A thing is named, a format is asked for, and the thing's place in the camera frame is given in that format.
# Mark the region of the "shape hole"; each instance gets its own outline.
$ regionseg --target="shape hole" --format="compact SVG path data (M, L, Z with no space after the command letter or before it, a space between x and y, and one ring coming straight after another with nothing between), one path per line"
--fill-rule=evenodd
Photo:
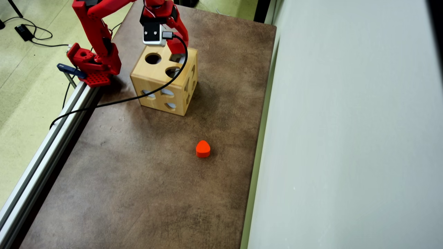
M166 75L169 76L170 78L173 78L174 76L177 75L177 73L179 72L180 68L178 66L173 66L173 67L168 67L165 71Z
M162 60L162 58L160 57L160 55L158 53L150 53L150 54L146 55L144 60L147 63L154 65L154 64L158 64Z
M170 97L170 98L174 97L174 93L171 90L168 90L168 89L165 89L165 88L162 89L160 95L166 96L166 97Z
M189 86L189 78L188 78L188 80L186 80L185 92L188 92L188 86Z
M169 60L172 62L183 64L183 62L185 62L185 54L172 54Z
M143 94L147 94L147 93L149 93L150 91L149 90L142 90L142 93ZM150 94L150 95L148 95L147 97L146 97L147 99L150 99L150 100L155 100L155 94L153 93L153 94Z
M174 103L165 103L165 106L170 109L171 111L175 111L175 104Z

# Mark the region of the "floor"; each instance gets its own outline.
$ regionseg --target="floor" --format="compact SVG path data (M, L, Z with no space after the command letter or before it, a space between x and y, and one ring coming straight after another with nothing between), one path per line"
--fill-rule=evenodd
M72 0L15 0L26 19L51 31L41 43L73 44L89 48ZM257 0L200 0L196 8L252 20ZM109 27L120 23L131 4L104 18ZM0 19L16 16L6 0L0 1ZM71 65L66 46L43 47L24 42L14 27L27 23L12 19L0 30L0 207L10 195L61 109L68 81L56 65ZM38 30L37 38L47 34Z

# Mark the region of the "table surface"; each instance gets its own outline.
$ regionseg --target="table surface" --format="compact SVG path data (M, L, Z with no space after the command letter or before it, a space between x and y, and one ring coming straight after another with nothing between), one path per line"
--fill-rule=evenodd
M142 3L113 42L120 75L102 103L135 95ZM239 248L276 27L179 6L198 50L185 117L138 101L96 109L23 248ZM211 156L195 156L200 140Z

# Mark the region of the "orange heart-shaped block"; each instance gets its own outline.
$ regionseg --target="orange heart-shaped block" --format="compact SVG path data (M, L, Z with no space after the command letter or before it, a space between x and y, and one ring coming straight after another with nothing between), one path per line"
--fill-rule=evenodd
M211 147L209 146L208 142L206 142L205 140L200 141L197 144L195 150L197 152L197 156L200 158L208 157L209 154L211 153Z

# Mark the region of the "wooden shape sorter box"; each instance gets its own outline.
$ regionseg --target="wooden shape sorter box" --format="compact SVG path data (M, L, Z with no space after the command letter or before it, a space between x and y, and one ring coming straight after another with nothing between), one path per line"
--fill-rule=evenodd
M130 74L137 96L168 83L183 65L183 55L172 55L167 46L146 46ZM197 50L188 48L188 61L181 74L167 87L140 98L140 104L184 116L198 82Z

